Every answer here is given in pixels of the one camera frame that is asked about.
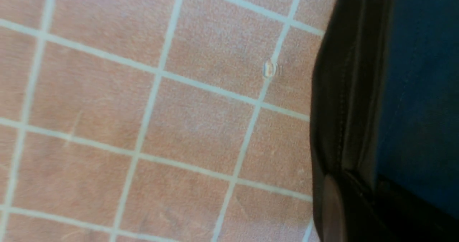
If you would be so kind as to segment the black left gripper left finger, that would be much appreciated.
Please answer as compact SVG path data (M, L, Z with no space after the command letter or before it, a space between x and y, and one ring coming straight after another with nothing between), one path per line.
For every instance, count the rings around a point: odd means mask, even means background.
M322 193L322 241L348 242L349 227L346 217L348 191L343 183L327 174Z

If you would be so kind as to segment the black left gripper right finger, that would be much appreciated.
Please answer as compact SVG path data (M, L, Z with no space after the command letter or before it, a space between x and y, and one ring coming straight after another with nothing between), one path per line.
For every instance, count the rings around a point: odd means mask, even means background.
M457 242L458 220L385 176L378 176L375 210L400 242Z

